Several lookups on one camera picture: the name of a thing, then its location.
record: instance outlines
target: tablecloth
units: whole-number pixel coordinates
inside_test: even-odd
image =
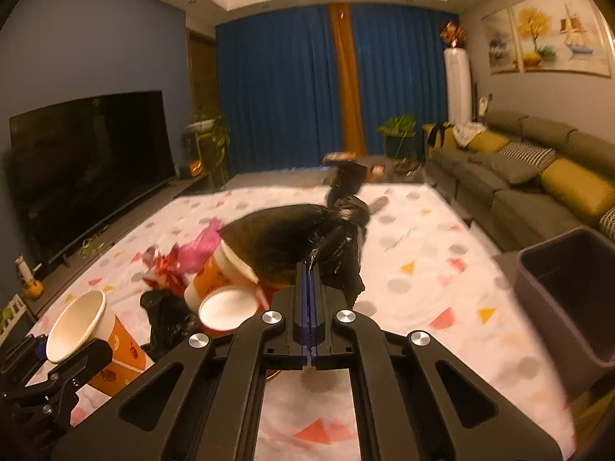
[[[327,187],[259,187],[178,198],[106,252],[53,303],[32,333],[48,334],[62,310],[92,289],[139,344],[150,325],[139,300],[148,287],[141,255],[196,238],[212,218],[229,223],[249,212],[295,203],[324,204]],[[561,383],[541,341],[497,265],[464,223],[429,186],[374,184],[367,203],[390,203],[367,226],[354,309],[382,329],[425,329],[558,442],[564,459],[575,448]],[[51,365],[39,371],[39,379]],[[81,422],[108,397],[86,385],[71,422]],[[361,458],[347,371],[282,372],[266,385],[255,459],[273,461]]]

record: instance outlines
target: blue curtain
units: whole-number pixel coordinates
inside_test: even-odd
[[[343,150],[327,7],[291,8],[216,28],[218,89],[232,172],[318,166]]]
[[[416,118],[416,147],[422,152],[421,125],[447,119],[440,32],[448,21],[459,18],[425,8],[373,3],[351,5],[351,16],[368,152],[382,154],[382,136],[376,128],[405,113]]]

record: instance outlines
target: trash can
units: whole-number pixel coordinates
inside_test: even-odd
[[[580,227],[522,250],[515,294],[569,398],[615,368],[615,244]]]

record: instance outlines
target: television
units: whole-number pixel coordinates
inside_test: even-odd
[[[13,201],[33,253],[48,264],[175,175],[161,91],[14,116],[10,142]]]

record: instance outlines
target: silver screw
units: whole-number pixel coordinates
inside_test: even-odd
[[[357,318],[357,314],[355,314],[353,311],[351,310],[340,310],[337,314],[335,314],[336,319],[339,322],[343,322],[343,323],[349,323],[349,322],[354,322]]]
[[[431,337],[425,331],[414,331],[410,335],[410,341],[418,347],[425,347],[431,343]]]
[[[209,337],[207,334],[203,334],[202,332],[198,332],[197,334],[193,334],[189,339],[188,343],[193,348],[203,348],[209,344]]]
[[[275,310],[269,310],[263,314],[263,322],[267,324],[277,324],[282,320],[282,314]]]

